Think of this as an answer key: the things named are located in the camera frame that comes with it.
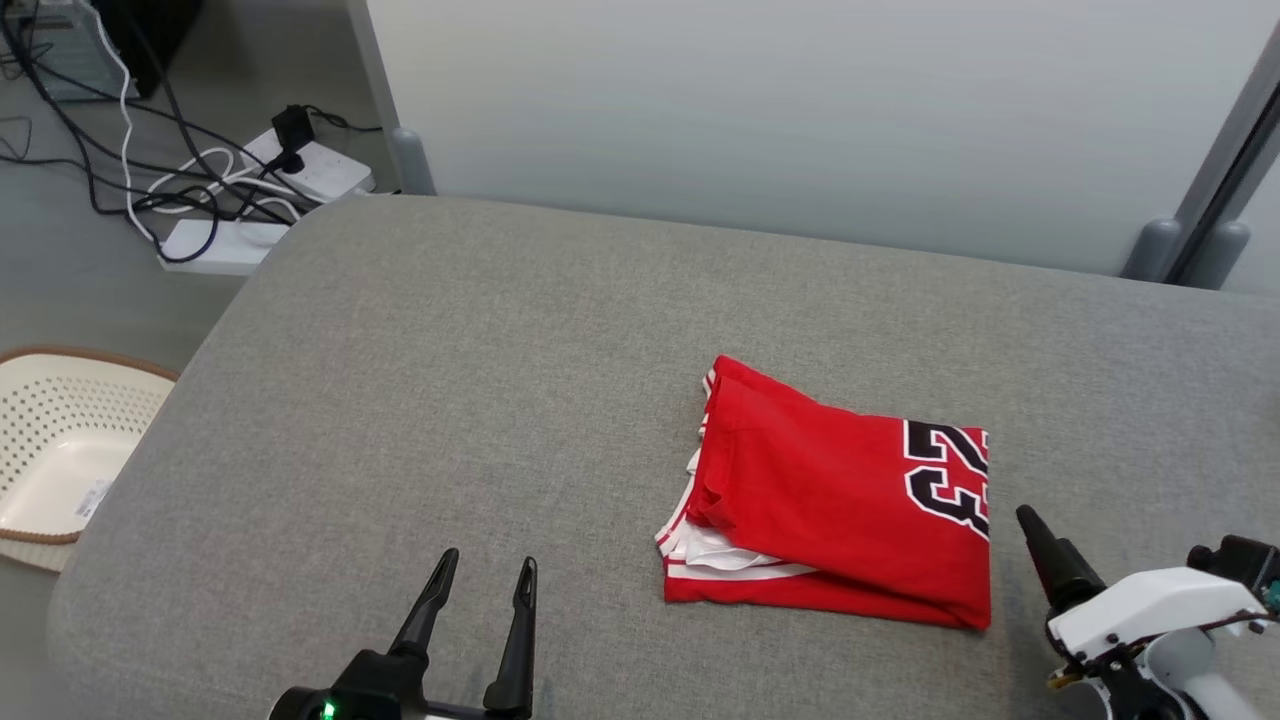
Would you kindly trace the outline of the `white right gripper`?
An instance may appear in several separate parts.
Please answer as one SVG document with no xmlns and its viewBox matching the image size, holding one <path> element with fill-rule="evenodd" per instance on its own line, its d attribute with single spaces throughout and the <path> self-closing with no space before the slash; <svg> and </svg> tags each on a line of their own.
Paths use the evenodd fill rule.
<svg viewBox="0 0 1280 720">
<path fill-rule="evenodd" d="M 1030 505 L 1016 519 L 1068 665 L 1047 687 L 1096 693 L 1233 693 L 1213 666 L 1213 633 L 1265 632 L 1271 612 L 1239 582 L 1192 568 L 1139 571 L 1107 584 Z"/>
</svg>

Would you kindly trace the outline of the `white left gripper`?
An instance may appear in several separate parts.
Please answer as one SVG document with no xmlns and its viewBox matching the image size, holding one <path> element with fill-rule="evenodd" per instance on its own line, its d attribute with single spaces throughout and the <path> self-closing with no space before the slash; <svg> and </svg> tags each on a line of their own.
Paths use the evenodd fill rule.
<svg viewBox="0 0 1280 720">
<path fill-rule="evenodd" d="M 460 550 L 448 548 L 436 562 L 389 653 L 428 659 L 439 612 L 448 605 Z M 484 693 L 484 707 L 429 700 L 424 720 L 531 720 L 536 657 L 538 562 L 526 557 L 512 596 L 512 621 L 498 674 Z"/>
</svg>

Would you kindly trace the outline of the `red jersey with white sleeves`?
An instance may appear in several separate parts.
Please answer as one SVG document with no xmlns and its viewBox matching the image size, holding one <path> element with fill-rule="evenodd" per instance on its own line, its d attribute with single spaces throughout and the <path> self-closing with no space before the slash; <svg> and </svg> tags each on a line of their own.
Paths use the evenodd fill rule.
<svg viewBox="0 0 1280 720">
<path fill-rule="evenodd" d="M 983 632 L 989 437 L 820 404 L 727 355 L 655 536 L 669 603 L 750 603 Z"/>
</svg>

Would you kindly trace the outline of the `cream perforated laundry basket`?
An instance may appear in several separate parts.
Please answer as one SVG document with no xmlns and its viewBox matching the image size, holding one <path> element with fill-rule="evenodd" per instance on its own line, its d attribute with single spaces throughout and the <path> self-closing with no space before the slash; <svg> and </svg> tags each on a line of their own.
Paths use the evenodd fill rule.
<svg viewBox="0 0 1280 720">
<path fill-rule="evenodd" d="M 178 378 L 92 348 L 0 354 L 0 559 L 63 570 Z"/>
</svg>

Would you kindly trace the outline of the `black power adapter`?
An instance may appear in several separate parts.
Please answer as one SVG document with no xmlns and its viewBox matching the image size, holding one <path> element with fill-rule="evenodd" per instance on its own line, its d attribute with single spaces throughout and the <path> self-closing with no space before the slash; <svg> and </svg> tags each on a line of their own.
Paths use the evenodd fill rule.
<svg viewBox="0 0 1280 720">
<path fill-rule="evenodd" d="M 271 128 L 280 152 L 293 154 L 316 138 L 307 108 L 297 104 L 285 106 L 271 118 Z"/>
</svg>

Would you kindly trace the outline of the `black floor-standing case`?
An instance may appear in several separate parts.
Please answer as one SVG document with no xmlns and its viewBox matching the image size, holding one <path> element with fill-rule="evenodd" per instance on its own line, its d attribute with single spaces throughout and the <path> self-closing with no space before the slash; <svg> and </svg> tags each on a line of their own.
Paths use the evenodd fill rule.
<svg viewBox="0 0 1280 720">
<path fill-rule="evenodd" d="M 136 92 L 148 99 L 195 27 L 206 0 L 91 0 Z"/>
</svg>

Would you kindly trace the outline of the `grey translucent box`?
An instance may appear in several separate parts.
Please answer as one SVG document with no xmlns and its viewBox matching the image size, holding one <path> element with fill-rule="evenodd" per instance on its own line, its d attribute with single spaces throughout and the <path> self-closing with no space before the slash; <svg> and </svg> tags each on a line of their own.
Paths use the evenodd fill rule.
<svg viewBox="0 0 1280 720">
<path fill-rule="evenodd" d="M 96 0 L 0 0 L 0 78 L 35 70 L 59 102 L 116 100 L 123 55 Z"/>
</svg>

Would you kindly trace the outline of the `grey paired partition post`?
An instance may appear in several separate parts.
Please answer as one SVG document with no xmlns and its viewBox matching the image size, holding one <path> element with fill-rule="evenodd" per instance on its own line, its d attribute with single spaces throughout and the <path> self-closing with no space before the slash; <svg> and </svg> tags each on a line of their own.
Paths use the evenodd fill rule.
<svg viewBox="0 0 1280 720">
<path fill-rule="evenodd" d="M 1228 283 L 1252 237 L 1244 223 L 1245 210 L 1279 163 L 1280 90 L 1268 100 L 1258 126 L 1188 241 L 1190 255 L 1180 272 L 1180 284 L 1221 290 Z"/>
<path fill-rule="evenodd" d="M 1103 170 L 1102 231 L 1130 233 L 1126 259 L 1110 250 L 1103 268 L 1121 278 L 1179 284 L 1190 240 L 1213 196 L 1280 90 L 1280 1 L 1226 0 L 1140 6 L 1098 33 L 1089 63 L 1107 102 L 1088 133 L 1088 165 Z M 1251 242 L 1221 290 L 1272 293 L 1280 273 L 1280 163 L 1245 210 Z"/>
</svg>

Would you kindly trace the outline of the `single grey partition post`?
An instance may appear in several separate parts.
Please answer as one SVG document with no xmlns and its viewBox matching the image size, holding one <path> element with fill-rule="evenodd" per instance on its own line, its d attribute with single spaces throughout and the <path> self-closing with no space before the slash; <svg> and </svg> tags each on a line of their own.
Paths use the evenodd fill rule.
<svg viewBox="0 0 1280 720">
<path fill-rule="evenodd" d="M 434 196 L 436 191 L 422 141 L 415 131 L 401 126 L 396 110 L 370 0 L 344 0 L 344 4 L 399 190 L 406 195 Z"/>
</svg>

